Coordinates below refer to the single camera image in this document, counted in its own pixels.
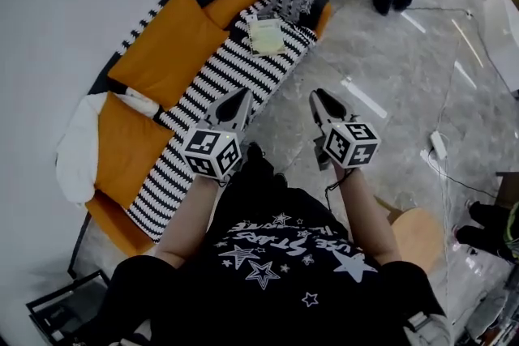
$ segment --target white cloth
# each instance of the white cloth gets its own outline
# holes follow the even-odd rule
[[[99,156],[97,119],[106,95],[102,92],[83,97],[58,144],[56,176],[65,198],[73,203],[85,203],[95,193]],[[116,95],[147,117],[153,117],[159,110],[157,103],[130,88],[126,95]]]

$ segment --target white box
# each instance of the white box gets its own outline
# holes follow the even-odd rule
[[[324,150],[343,168],[363,166],[371,161],[380,138],[366,122],[333,123]]]
[[[187,132],[180,154],[193,173],[220,181],[242,158],[235,133],[196,127]]]

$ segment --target wooden stool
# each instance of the wooden stool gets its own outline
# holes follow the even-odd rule
[[[438,220],[422,207],[400,211],[379,198],[377,200],[390,212],[388,220],[402,260],[418,265],[427,274],[431,272],[444,252],[444,230]]]

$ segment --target floor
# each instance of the floor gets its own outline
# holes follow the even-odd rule
[[[447,259],[430,275],[441,305],[459,333],[470,311],[485,292],[509,273],[510,266],[485,253],[469,255],[455,244],[450,230],[467,221],[465,201],[493,200],[441,177],[440,168],[472,187],[495,194],[495,171],[519,169],[519,107],[489,62],[478,38],[477,20],[483,0],[415,0],[412,7],[442,7],[463,11],[408,10],[422,26],[415,27],[391,12],[377,15],[371,0],[330,0],[333,16],[323,39],[281,86],[247,132],[293,187],[301,187],[326,203],[324,188],[335,181],[320,172],[312,140],[319,134],[311,118],[308,96],[327,88],[341,96],[371,122],[382,138],[378,154],[363,169],[374,193],[400,209],[429,209],[445,223]],[[483,62],[454,26],[454,19]],[[465,75],[455,68],[461,64]],[[377,105],[366,105],[351,91],[359,88]],[[448,143],[447,162],[440,165],[428,140],[438,129]],[[346,223],[337,191],[330,203]],[[98,267],[109,275],[124,258],[105,235],[90,224],[79,249],[79,274]]]

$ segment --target black and white striped blanket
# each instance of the black and white striped blanket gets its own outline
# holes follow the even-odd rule
[[[160,240],[193,180],[193,174],[179,153],[189,128],[205,115],[214,100],[240,87],[247,87],[252,92],[254,117],[317,41],[310,29],[282,21],[287,52],[253,57],[246,16],[257,13],[268,3],[269,0],[259,0],[240,13],[227,40],[206,61],[177,105],[159,116],[164,126],[175,131],[175,136],[127,210],[130,218],[155,242]]]

